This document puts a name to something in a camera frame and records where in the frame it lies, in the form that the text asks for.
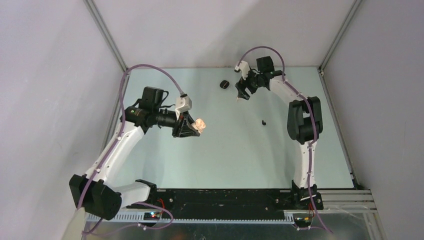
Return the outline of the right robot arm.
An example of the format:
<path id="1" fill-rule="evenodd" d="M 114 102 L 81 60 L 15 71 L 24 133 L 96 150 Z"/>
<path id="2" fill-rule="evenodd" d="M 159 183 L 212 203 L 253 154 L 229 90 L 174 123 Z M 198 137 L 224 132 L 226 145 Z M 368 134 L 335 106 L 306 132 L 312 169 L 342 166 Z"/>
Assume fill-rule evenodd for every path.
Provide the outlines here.
<path id="1" fill-rule="evenodd" d="M 316 145 L 323 131 L 321 101 L 290 84 L 284 71 L 275 69 L 270 56 L 258 58 L 256 63 L 257 68 L 244 60 L 236 64 L 234 71 L 241 74 L 235 84 L 237 98 L 249 100 L 259 88 L 266 88 L 287 105 L 286 129 L 295 150 L 290 201 L 297 209 L 316 210 L 321 201 L 314 175 Z"/>

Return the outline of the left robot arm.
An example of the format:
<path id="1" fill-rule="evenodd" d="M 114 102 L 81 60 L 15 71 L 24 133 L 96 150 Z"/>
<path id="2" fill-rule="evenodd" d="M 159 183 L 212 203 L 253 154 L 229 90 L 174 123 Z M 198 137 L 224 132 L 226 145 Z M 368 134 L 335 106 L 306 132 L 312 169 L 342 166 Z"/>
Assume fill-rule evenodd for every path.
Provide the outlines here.
<path id="1" fill-rule="evenodd" d="M 192 101 L 181 93 L 174 110 L 163 105 L 169 92 L 145 87 L 142 97 L 123 110 L 114 134 L 98 159 L 83 175 L 73 175 L 69 181 L 76 208 L 104 220 L 113 219 L 120 209 L 141 203 L 153 208 L 158 202 L 157 186 L 138 179 L 113 187 L 117 173 L 136 144 L 153 126 L 171 128 L 174 138 L 199 137 L 206 127 L 200 118 L 190 116 Z"/>

